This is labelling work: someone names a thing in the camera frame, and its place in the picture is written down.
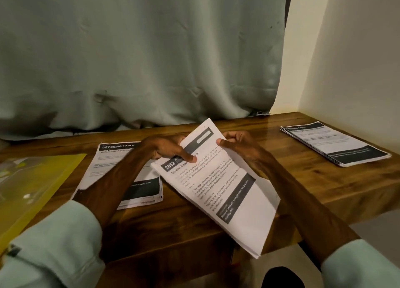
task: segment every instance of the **shirt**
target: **shirt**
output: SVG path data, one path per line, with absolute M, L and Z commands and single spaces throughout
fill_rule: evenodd
M 1 287 L 95 287 L 104 270 L 101 237 L 91 211 L 68 201 L 11 242 Z M 364 240 L 340 247 L 321 270 L 327 288 L 400 287 L 400 270 Z

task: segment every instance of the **wooden table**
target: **wooden table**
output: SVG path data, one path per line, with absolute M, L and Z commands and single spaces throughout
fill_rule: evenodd
M 355 223 L 400 207 L 400 156 L 340 168 L 279 131 L 280 126 L 315 121 L 294 112 L 268 117 L 216 122 L 223 132 L 248 130 L 318 200 L 347 223 Z M 87 134 L 35 140 L 10 146 L 10 157 L 86 153 L 87 156 L 28 226 L 65 203 L 100 142 L 140 141 L 154 135 L 191 132 L 197 124 Z M 301 240 L 284 205 L 280 205 L 263 252 Z M 117 285 L 166 286 L 187 281 L 248 258 L 233 240 L 204 213 L 164 184 L 161 203 L 117 211 L 104 231 L 102 257 L 107 268 L 98 287 Z

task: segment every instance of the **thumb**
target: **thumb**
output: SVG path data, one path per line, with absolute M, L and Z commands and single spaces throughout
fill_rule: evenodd
M 236 143 L 228 142 L 227 140 L 223 140 L 221 138 L 217 139 L 217 145 L 222 148 L 228 148 L 234 150 L 236 147 Z
M 195 157 L 192 154 L 187 153 L 185 151 L 185 149 L 183 149 L 181 146 L 178 146 L 178 147 L 180 147 L 180 149 L 178 150 L 177 155 L 179 155 L 182 159 L 184 159 L 186 162 L 189 162 L 189 163 L 197 162 L 197 157 Z

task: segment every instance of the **gray-green curtain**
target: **gray-green curtain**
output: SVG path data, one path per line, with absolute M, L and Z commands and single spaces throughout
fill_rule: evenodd
M 268 112 L 285 0 L 0 0 L 0 138 Z

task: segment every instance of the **table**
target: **table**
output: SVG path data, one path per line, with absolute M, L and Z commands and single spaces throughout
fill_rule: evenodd
M 347 223 L 400 207 L 400 156 L 340 168 L 279 130 L 315 119 L 299 112 L 216 121 L 223 132 L 248 130 L 260 145 L 333 213 Z M 140 141 L 150 135 L 188 133 L 197 124 L 35 140 L 9 146 L 10 157 L 86 153 L 87 156 L 28 225 L 65 203 L 74 192 L 100 142 Z M 263 253 L 301 240 L 281 204 Z M 164 200 L 155 205 L 117 211 L 105 229 L 102 257 L 107 262 L 98 287 L 167 286 L 248 259 L 245 251 L 204 213 L 164 183 Z

